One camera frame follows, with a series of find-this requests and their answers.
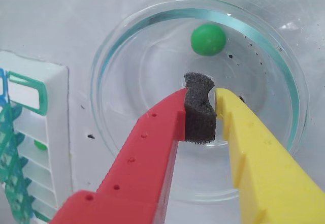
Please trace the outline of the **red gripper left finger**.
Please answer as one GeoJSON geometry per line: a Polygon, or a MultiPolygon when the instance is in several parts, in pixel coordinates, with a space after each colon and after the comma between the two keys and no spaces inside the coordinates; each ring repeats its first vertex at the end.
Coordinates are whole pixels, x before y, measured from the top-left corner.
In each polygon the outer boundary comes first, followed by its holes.
{"type": "Polygon", "coordinates": [[[137,120],[98,189],[74,193],[52,223],[164,223],[178,143],[215,139],[213,80],[194,72],[184,78],[183,89],[137,120]]]}

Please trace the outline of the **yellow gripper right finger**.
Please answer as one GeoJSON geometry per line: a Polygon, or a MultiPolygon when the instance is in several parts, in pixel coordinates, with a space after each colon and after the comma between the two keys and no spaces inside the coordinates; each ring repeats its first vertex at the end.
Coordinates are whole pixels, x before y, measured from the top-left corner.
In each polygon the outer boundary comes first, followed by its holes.
{"type": "Polygon", "coordinates": [[[233,92],[215,91],[242,223],[324,223],[324,192],[233,92]]]}

